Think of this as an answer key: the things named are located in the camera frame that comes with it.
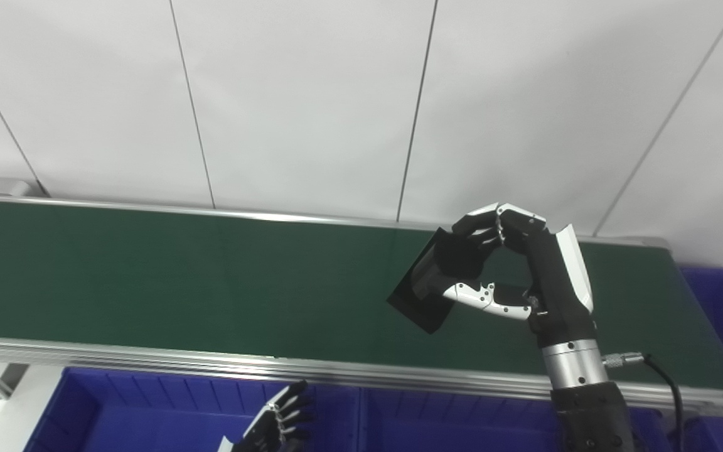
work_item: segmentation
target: panel seam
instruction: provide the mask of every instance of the panel seam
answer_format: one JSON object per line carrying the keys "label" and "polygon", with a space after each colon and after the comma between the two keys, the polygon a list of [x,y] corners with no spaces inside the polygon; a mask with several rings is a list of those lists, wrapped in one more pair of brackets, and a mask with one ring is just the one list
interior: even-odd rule
{"label": "panel seam", "polygon": [[417,117],[420,111],[420,100],[422,98],[422,86],[426,80],[426,66],[428,66],[428,53],[431,50],[431,35],[434,34],[434,20],[437,17],[437,3],[439,0],[434,0],[434,9],[431,11],[431,25],[428,26],[428,41],[426,43],[426,54],[422,61],[422,72],[420,73],[420,85],[417,90],[417,102],[414,106],[414,118],[412,120],[411,133],[409,135],[409,147],[407,149],[407,162],[404,166],[404,179],[401,181],[401,193],[398,198],[398,212],[395,215],[395,221],[401,220],[401,209],[404,206],[404,193],[407,188],[407,174],[409,173],[409,162],[411,160],[411,149],[414,144],[414,131],[417,129]]}
{"label": "panel seam", "polygon": [[16,149],[18,149],[18,154],[21,155],[21,158],[24,160],[24,163],[26,163],[26,167],[28,167],[29,172],[32,174],[32,177],[35,179],[35,183],[38,185],[38,189],[46,195],[46,197],[51,198],[51,195],[49,195],[49,191],[46,190],[46,187],[43,186],[41,183],[40,178],[38,177],[38,173],[35,172],[34,167],[32,167],[32,163],[29,162],[29,159],[26,157],[26,154],[24,153],[24,149],[21,147],[21,143],[18,142],[18,140],[15,137],[15,134],[13,133],[13,130],[11,129],[11,126],[8,124],[8,120],[5,119],[5,115],[2,113],[2,109],[0,109],[0,120],[5,126],[5,129],[8,131],[8,135],[13,140],[13,144],[15,145]]}
{"label": "panel seam", "polygon": [[213,200],[213,186],[210,182],[210,172],[208,171],[208,160],[206,159],[206,151],[203,146],[203,136],[200,134],[200,121],[197,118],[197,109],[195,108],[195,97],[191,93],[191,82],[189,81],[189,70],[186,66],[186,57],[183,56],[183,44],[180,41],[180,31],[178,29],[178,19],[174,13],[172,0],[169,0],[169,10],[172,12],[172,23],[174,25],[174,37],[178,40],[178,51],[180,51],[180,62],[183,64],[183,76],[186,78],[186,91],[189,93],[189,103],[191,103],[191,114],[195,118],[195,129],[197,131],[197,143],[200,146],[200,156],[203,158],[203,169],[206,172],[206,182],[208,183],[208,194],[212,201],[212,208],[216,209],[216,202]]}
{"label": "panel seam", "polygon": [[668,126],[669,121],[671,121],[671,118],[674,116],[674,113],[677,112],[677,109],[680,108],[680,104],[682,103],[682,100],[685,99],[685,95],[688,94],[688,91],[691,89],[691,86],[694,84],[694,81],[699,77],[699,74],[701,73],[703,67],[710,59],[710,56],[712,55],[712,52],[714,52],[715,47],[720,42],[721,38],[723,38],[723,27],[718,32],[718,35],[715,37],[714,42],[712,42],[711,46],[708,48],[708,51],[706,52],[705,56],[700,61],[699,65],[697,66],[697,69],[694,71],[694,74],[691,75],[691,78],[688,80],[688,83],[685,84],[685,88],[682,89],[682,92],[680,92],[679,97],[677,97],[677,100],[674,101],[674,105],[671,109],[669,109],[668,114],[666,115],[663,122],[660,124],[659,128],[657,129],[657,132],[655,132],[654,136],[651,138],[651,141],[649,141],[648,146],[646,146],[645,151],[643,151],[643,154],[641,154],[640,158],[638,159],[638,162],[635,163],[635,166],[632,168],[632,171],[630,172],[629,176],[624,181],[623,185],[613,198],[612,202],[608,206],[608,209],[604,212],[604,215],[600,219],[599,223],[596,225],[596,229],[593,231],[593,237],[597,237],[599,235],[599,232],[601,231],[602,227],[608,221],[608,218],[610,218],[610,215],[612,215],[612,212],[615,209],[615,206],[618,205],[620,199],[623,197],[623,194],[626,192],[626,189],[631,184],[632,180],[634,180],[635,175],[638,174],[638,171],[640,169],[640,166],[643,165],[643,163],[646,161],[646,157],[651,154],[651,150],[655,147],[655,144],[657,144],[657,140],[660,138],[660,135],[663,134],[663,131],[665,131],[665,128]]}

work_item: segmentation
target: robotic arm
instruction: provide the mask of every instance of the robotic arm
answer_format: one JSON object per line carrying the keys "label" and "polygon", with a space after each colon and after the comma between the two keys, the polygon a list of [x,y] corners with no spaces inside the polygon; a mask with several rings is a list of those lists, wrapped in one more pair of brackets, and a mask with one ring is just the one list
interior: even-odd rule
{"label": "robotic arm", "polygon": [[[478,280],[485,260],[502,246],[526,255],[528,289]],[[544,218],[511,204],[477,209],[451,232],[437,230],[388,301],[429,333],[453,301],[527,321],[551,380],[566,449],[634,450],[626,403],[596,343],[591,283],[573,226],[551,234]]]}

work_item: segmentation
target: robotic hand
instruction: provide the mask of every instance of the robotic hand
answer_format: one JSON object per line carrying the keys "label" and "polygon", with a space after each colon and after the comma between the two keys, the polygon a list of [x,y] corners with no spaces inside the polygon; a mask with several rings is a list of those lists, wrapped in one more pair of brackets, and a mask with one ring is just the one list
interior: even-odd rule
{"label": "robotic hand", "polygon": [[[526,255],[530,287],[516,292],[478,280],[501,246]],[[551,234],[544,218],[511,204],[477,209],[451,232],[437,230],[388,301],[430,334],[453,301],[528,321],[551,380],[565,448],[634,450],[626,401],[608,379],[596,343],[591,283],[573,226]]]}
{"label": "robotic hand", "polygon": [[232,444],[225,438],[218,452],[295,452],[302,450],[309,432],[296,424],[312,420],[303,409],[312,403],[303,395],[305,380],[281,389],[253,418],[244,437]]}

